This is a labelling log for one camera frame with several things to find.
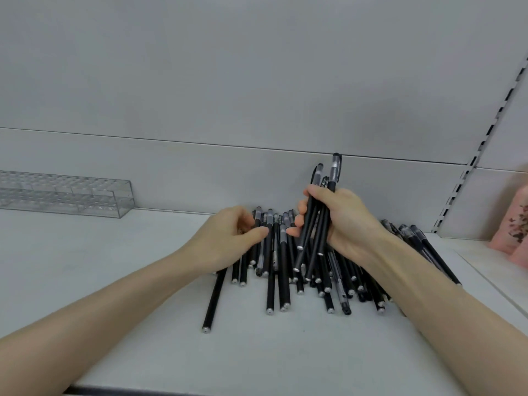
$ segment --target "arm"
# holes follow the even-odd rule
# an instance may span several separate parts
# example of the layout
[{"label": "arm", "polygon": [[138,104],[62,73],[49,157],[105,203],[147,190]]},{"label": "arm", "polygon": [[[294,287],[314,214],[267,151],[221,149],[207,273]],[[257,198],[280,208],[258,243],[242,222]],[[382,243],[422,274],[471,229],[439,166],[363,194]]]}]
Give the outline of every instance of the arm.
[{"label": "arm", "polygon": [[268,230],[253,223],[241,207],[222,210],[175,253],[0,339],[0,394],[61,394],[172,294],[260,242]]},{"label": "arm", "polygon": [[[307,192],[330,209],[330,245],[390,293],[471,395],[526,394],[528,337],[387,232],[352,192]],[[299,212],[295,224],[302,226],[306,200]]]}]

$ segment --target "hand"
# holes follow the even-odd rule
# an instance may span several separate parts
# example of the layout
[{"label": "hand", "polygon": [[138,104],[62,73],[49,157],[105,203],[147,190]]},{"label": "hand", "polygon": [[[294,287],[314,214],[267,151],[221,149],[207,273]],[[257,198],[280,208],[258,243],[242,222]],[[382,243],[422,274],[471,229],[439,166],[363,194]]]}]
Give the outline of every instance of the hand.
[{"label": "hand", "polygon": [[[386,237],[387,230],[367,210],[361,199],[347,189],[336,192],[309,185],[304,195],[312,195],[322,201],[330,210],[332,224],[328,230],[328,244],[340,254],[365,266],[375,259],[376,245],[380,237]],[[300,227],[304,225],[308,199],[299,202],[299,215],[295,217],[297,228],[288,228],[292,236],[300,235]]]},{"label": "hand", "polygon": [[193,260],[199,273],[219,271],[266,237],[268,228],[251,229],[254,224],[244,207],[224,208],[210,216],[179,251]]}]

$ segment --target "pile of pens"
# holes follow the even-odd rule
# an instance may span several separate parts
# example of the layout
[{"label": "pile of pens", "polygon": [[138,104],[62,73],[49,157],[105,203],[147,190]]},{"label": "pile of pens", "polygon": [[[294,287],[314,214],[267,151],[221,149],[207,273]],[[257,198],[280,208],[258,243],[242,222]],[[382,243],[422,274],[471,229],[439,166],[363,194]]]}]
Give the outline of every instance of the pile of pens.
[{"label": "pile of pens", "polygon": [[[335,191],[341,170],[341,155],[335,153],[329,176],[323,177],[323,165],[318,164],[313,170],[310,183]],[[326,243],[330,226],[330,211],[328,207],[313,197],[308,198],[305,223],[300,237],[293,238],[286,229],[295,226],[294,210],[283,214],[272,209],[263,212],[261,207],[253,211],[255,226],[267,226],[266,239],[250,248],[239,261],[232,266],[231,283],[246,286],[248,270],[254,270],[255,275],[267,279],[266,314],[273,315],[275,287],[279,292],[279,309],[286,312],[292,305],[290,285],[295,285],[297,294],[303,295],[304,286],[317,290],[319,297],[324,299],[326,311],[335,312],[332,289],[337,293],[341,310],[350,315],[349,299],[357,295],[360,302],[373,301],[378,313],[385,312],[385,303],[392,301],[390,295],[372,278],[368,272],[353,261],[340,255]],[[396,228],[386,219],[382,225],[391,233],[411,245],[429,262],[454,283],[460,284],[445,261],[429,243],[422,231],[415,225],[402,225]],[[202,326],[203,333],[209,333],[215,316],[216,305],[220,296],[227,268],[217,273],[211,300]]]}]

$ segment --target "left hand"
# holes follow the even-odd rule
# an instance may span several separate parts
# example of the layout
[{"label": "left hand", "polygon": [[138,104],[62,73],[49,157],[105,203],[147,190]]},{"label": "left hand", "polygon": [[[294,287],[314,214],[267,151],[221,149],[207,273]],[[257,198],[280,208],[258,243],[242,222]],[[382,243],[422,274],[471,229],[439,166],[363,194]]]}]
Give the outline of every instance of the left hand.
[{"label": "left hand", "polygon": [[180,251],[194,260],[199,273],[220,271],[267,236],[267,227],[251,229],[254,224],[244,207],[224,208],[210,216]]}]

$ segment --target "acrylic organizer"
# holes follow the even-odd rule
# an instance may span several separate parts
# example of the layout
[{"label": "acrylic organizer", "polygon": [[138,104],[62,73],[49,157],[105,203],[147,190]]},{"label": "acrylic organizer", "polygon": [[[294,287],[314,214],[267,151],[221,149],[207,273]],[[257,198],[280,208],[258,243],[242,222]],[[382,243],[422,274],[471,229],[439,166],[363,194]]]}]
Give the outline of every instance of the acrylic organizer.
[{"label": "acrylic organizer", "polygon": [[129,180],[0,171],[0,208],[121,218],[134,196]]}]

